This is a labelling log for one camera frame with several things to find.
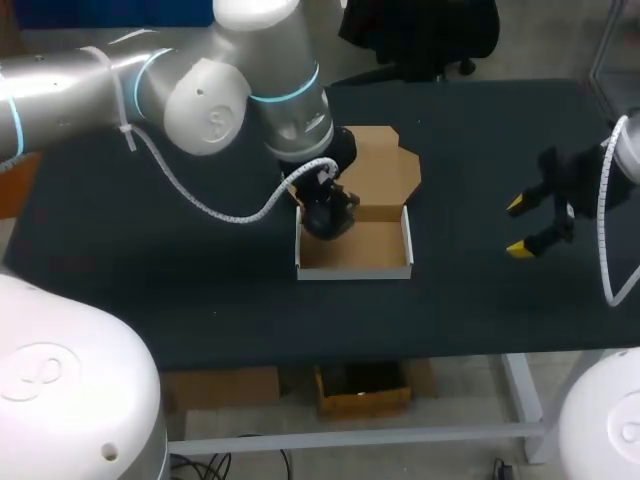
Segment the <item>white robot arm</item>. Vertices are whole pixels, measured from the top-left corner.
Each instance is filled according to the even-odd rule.
[[[127,325],[0,275],[0,478],[168,480],[160,380]]]
[[[133,150],[130,122],[213,155],[236,138],[250,102],[285,175],[318,157],[339,175],[355,160],[355,139],[333,125],[300,0],[215,0],[213,9],[216,23],[179,46],[140,30],[101,48],[0,62],[0,172],[98,127],[120,127]],[[357,197],[334,178],[310,177],[296,183],[305,227],[333,239],[353,224]]]

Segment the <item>cardboard box under table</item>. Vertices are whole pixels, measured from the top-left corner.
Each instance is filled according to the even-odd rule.
[[[356,223],[336,240],[309,235],[298,208],[298,280],[406,280],[411,278],[413,245],[405,202],[420,185],[418,156],[398,146],[391,127],[348,127],[358,157],[338,183],[360,197]]]

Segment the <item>black table surface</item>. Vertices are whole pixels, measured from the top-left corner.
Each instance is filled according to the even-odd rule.
[[[596,103],[569,81],[329,88],[340,125],[391,125],[420,155],[408,202],[411,281],[295,280],[294,204],[262,222],[213,220],[168,183],[146,148],[114,131],[46,152],[5,261],[23,278],[113,313],[162,370],[579,350],[640,344],[640,288],[604,300],[595,224],[573,245],[516,261],[505,247],[550,223],[551,204],[513,220],[505,208],[540,179],[538,153],[608,136]],[[250,214],[279,181],[250,115],[210,158],[151,132],[207,205]],[[640,261],[637,197],[609,215],[614,288]]]

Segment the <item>white spiral cable wrap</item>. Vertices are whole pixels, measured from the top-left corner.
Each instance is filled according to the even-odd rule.
[[[310,172],[311,170],[315,170],[318,167],[326,166],[329,168],[329,176],[331,178],[335,178],[335,176],[338,174],[338,164],[334,160],[330,158],[318,158],[316,160],[312,160],[308,163],[305,163],[303,166],[301,166],[295,172],[285,178],[284,181],[280,185],[278,185],[278,188],[276,188],[271,197],[269,197],[269,200],[267,200],[267,203],[265,203],[264,207],[262,207],[257,213],[249,215],[248,217],[232,217],[230,215],[225,215],[223,213],[216,212],[215,210],[210,209],[198,199],[196,199],[191,193],[189,193],[189,191],[178,181],[173,172],[169,169],[169,166],[164,161],[164,158],[160,154],[160,151],[156,148],[149,135],[147,135],[143,130],[141,130],[139,127],[136,127],[135,125],[133,125],[131,128],[133,132],[138,135],[144,143],[147,144],[149,151],[156,159],[156,162],[158,162],[158,165],[162,169],[165,176],[169,179],[176,190],[178,190],[178,192],[182,194],[184,198],[189,200],[193,205],[198,207],[207,215],[210,215],[218,220],[227,223],[247,224],[261,220],[267,215],[267,213],[269,213],[269,211],[273,208],[282,194],[287,191],[287,188],[292,185],[293,182],[295,182],[298,178]]]
[[[0,174],[12,170],[13,168],[24,162],[27,158],[28,155],[20,155],[19,157],[13,157],[9,160],[0,160]]]
[[[611,163],[613,162],[614,155],[616,153],[616,145],[620,134],[627,124],[628,117],[622,116],[618,123],[616,123],[609,142],[607,145],[607,151],[604,155],[604,162],[602,163],[602,176],[600,177],[600,191],[598,193],[598,208],[596,211],[596,228],[598,231],[598,253],[600,256],[600,273],[602,275],[602,286],[604,287],[604,296],[607,299],[607,303],[612,307],[617,307],[622,303],[625,297],[629,294],[631,289],[635,286],[638,279],[640,279],[640,265],[636,268],[635,272],[629,277],[624,286],[620,289],[617,295],[613,295],[611,290],[611,281],[609,279],[609,264],[607,262],[607,242],[605,237],[605,208],[607,204],[607,188],[609,186],[609,171],[611,170]]]

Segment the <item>floor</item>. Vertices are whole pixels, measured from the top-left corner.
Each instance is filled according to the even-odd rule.
[[[340,24],[338,0],[305,1],[324,83],[376,68],[371,52],[352,47],[336,36]],[[585,78],[602,34],[608,0],[498,0],[497,3],[502,21],[501,41],[489,59],[478,61],[473,80]],[[638,0],[631,1],[634,8],[639,4]],[[46,51],[99,44],[119,33],[122,32],[26,32],[25,37],[32,50]],[[173,34],[180,37],[186,32],[177,29]],[[633,51],[623,57],[615,58],[622,64],[625,59],[640,58]],[[0,221],[0,258],[13,223]],[[576,353],[529,356],[543,403],[554,394],[576,357]],[[440,397],[420,400],[410,412],[395,419],[322,423],[317,419],[312,393],[305,389],[302,380],[294,383],[303,387],[296,388],[275,406],[191,412],[187,418],[187,438],[513,420],[497,359],[438,358],[433,360],[433,366]],[[285,372],[284,377],[310,378],[306,374],[304,370],[294,370]],[[565,478],[558,460],[545,466],[529,466],[520,442],[509,440],[302,450],[293,453],[293,464],[295,478],[305,480],[489,480],[495,457],[514,464],[519,480]],[[284,478],[282,458],[277,454],[237,454],[233,458],[230,480]]]

